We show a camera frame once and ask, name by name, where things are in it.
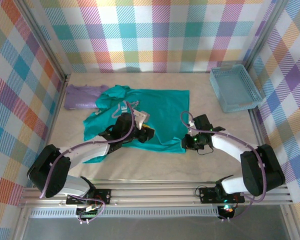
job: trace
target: plaid fabric backdrop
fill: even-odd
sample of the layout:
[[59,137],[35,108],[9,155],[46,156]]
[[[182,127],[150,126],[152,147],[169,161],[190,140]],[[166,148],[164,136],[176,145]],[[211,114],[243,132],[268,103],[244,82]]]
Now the plaid fabric backdrop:
[[250,71],[266,101],[258,116],[300,219],[300,0],[290,0]]
[[65,72],[205,72],[247,58],[276,0],[27,0]]
[[13,0],[0,0],[0,240],[43,148],[61,81]]

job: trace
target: light blue plastic basket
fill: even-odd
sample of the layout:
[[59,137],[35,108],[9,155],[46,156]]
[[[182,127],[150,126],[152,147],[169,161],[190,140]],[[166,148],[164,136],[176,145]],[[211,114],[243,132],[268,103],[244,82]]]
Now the light blue plastic basket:
[[255,108],[262,97],[242,64],[211,69],[210,82],[225,113]]

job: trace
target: purple cloth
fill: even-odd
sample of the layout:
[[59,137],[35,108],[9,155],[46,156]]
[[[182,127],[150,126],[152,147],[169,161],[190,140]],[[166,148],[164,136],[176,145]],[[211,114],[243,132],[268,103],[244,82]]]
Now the purple cloth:
[[65,89],[64,108],[71,109],[95,109],[96,101],[100,95],[108,90],[106,85],[102,86],[73,86],[72,84]]

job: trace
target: plaid wall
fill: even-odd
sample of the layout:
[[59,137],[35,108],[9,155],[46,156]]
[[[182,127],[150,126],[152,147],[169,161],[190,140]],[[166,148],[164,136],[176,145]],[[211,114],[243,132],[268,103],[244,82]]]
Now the plaid wall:
[[26,0],[68,73],[192,73],[241,62],[276,1]]
[[300,0],[290,0],[250,75],[266,99],[258,116],[300,219]]
[[0,0],[0,240],[41,151],[61,81],[13,0]]

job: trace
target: teal t-shirt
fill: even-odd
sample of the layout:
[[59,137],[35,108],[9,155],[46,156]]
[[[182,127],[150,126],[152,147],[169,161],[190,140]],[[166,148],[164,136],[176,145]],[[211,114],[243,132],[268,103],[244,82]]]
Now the teal t-shirt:
[[[138,148],[162,153],[185,153],[181,141],[187,128],[180,121],[180,113],[189,111],[189,90],[131,89],[116,85],[103,92],[96,101],[99,112],[92,113],[84,124],[84,140],[90,140],[114,125],[123,112],[130,112],[124,101],[133,109],[150,114],[145,124],[155,130],[154,137],[145,143],[138,140],[123,144],[123,147]],[[95,157],[85,163],[99,163],[105,156]]]

